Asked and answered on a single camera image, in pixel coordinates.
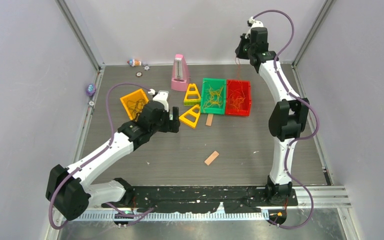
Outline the orange plastic bin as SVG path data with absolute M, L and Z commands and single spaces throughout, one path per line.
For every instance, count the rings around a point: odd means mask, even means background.
M 138 89 L 120 98 L 130 120 L 137 119 L 142 112 L 149 99 L 143 89 Z

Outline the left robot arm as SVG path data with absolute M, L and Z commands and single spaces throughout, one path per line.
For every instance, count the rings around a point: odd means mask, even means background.
M 94 180 L 121 158 L 146 144 L 157 132 L 178 133 L 179 108 L 166 110 L 155 100 L 145 104 L 136 120 L 123 123 L 110 139 L 85 158 L 49 173 L 45 197 L 68 221 L 78 218 L 93 206 L 118 203 L 128 207 L 135 197 L 134 188 L 121 177 L 106 183 Z

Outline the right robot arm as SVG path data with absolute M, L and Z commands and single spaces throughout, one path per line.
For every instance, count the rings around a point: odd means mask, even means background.
M 297 139 L 307 124 L 309 101 L 296 99 L 298 94 L 277 64 L 276 52 L 269 50 L 268 29 L 260 21 L 249 26 L 247 33 L 241 35 L 235 54 L 239 59 L 249 60 L 267 84 L 275 102 L 268 120 L 268 129 L 274 139 L 273 163 L 264 196 L 271 205 L 279 205 L 292 193 L 293 154 Z

